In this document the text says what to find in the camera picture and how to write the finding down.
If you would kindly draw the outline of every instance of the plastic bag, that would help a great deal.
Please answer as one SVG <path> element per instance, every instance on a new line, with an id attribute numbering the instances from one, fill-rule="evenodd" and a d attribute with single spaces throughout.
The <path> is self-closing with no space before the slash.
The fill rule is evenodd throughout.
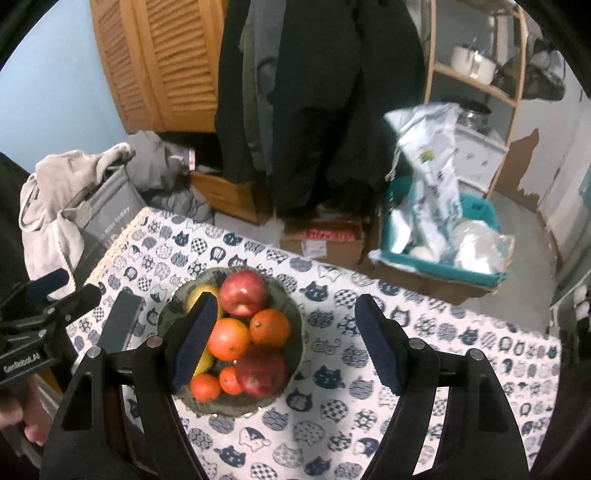
<path id="1" fill-rule="evenodd" d="M 481 220 L 460 223 L 452 241 L 457 246 L 454 266 L 484 274 L 504 272 L 515 245 L 515 237 L 501 235 Z"/>
<path id="2" fill-rule="evenodd" d="M 413 184 L 400 207 L 413 226 L 415 245 L 427 247 L 439 262 L 453 250 L 449 239 L 462 220 L 462 206 L 453 154 L 455 127 L 461 112 L 455 103 L 431 103 L 387 113 L 384 118 L 398 134 L 397 154 L 387 180 L 401 152 L 413 169 Z M 390 245 L 398 245 L 393 238 Z"/>

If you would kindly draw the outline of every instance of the wooden wardrobe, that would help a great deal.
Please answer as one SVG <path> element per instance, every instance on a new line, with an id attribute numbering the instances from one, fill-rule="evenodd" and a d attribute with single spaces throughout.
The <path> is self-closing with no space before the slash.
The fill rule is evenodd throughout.
<path id="1" fill-rule="evenodd" d="M 96 44 L 127 133 L 213 132 L 220 0 L 90 0 Z"/>

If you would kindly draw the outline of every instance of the gray floor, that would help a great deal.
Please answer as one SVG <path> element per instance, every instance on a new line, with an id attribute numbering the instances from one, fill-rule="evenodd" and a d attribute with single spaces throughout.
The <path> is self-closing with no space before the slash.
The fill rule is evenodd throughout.
<path id="1" fill-rule="evenodd" d="M 494 293 L 470 299 L 464 306 L 476 313 L 543 332 L 550 322 L 550 302 L 554 294 L 556 261 L 548 244 L 548 235 L 535 213 L 500 194 L 493 194 L 502 233 L 515 235 L 515 251 L 509 266 L 509 278 Z M 260 242 L 278 245 L 283 224 L 269 220 L 256 226 L 222 213 L 215 224 Z"/>

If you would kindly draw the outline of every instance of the white box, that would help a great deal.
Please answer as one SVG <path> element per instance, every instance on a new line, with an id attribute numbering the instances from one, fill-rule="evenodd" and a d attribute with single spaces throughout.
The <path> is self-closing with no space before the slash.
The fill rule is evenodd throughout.
<path id="1" fill-rule="evenodd" d="M 488 192 L 496 171 L 509 149 L 493 129 L 486 135 L 456 125 L 456 152 L 453 164 L 457 178 L 482 192 Z"/>

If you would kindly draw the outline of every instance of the gray fabric bag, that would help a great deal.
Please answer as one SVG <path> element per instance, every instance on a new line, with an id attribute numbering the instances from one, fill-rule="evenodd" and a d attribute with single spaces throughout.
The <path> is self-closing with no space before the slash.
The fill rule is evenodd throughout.
<path id="1" fill-rule="evenodd" d="M 121 166 L 78 207 L 63 210 L 64 217 L 78 227 L 84 240 L 84 251 L 74 271 L 77 285 L 88 279 L 109 247 L 144 207 L 125 166 Z"/>

